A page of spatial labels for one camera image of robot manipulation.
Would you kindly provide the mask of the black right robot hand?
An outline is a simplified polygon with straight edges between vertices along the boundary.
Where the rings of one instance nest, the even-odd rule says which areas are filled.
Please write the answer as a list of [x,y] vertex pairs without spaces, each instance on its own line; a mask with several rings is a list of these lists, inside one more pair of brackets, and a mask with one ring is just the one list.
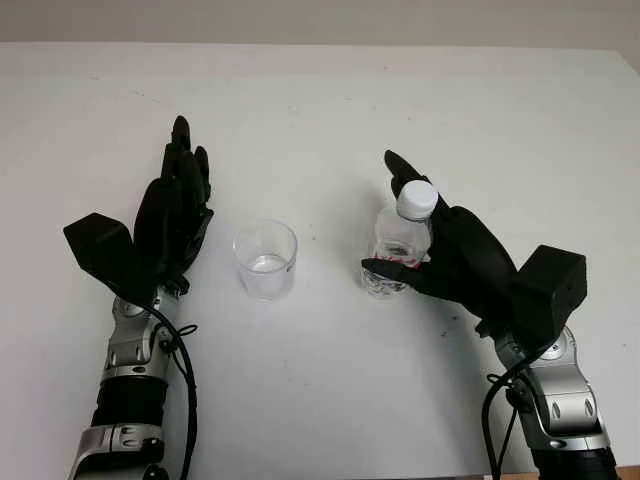
[[428,177],[388,150],[395,205],[380,212],[376,245],[361,261],[363,271],[389,286],[464,306],[486,322],[512,319],[511,280],[516,267],[482,221],[450,206]]

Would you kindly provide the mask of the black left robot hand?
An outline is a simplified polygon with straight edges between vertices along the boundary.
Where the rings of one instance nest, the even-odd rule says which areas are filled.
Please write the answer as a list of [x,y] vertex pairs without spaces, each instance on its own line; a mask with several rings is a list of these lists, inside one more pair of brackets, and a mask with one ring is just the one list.
[[134,223],[134,245],[159,285],[189,290],[185,273],[196,260],[214,216],[206,150],[191,147],[187,119],[176,117],[160,176],[148,185]]

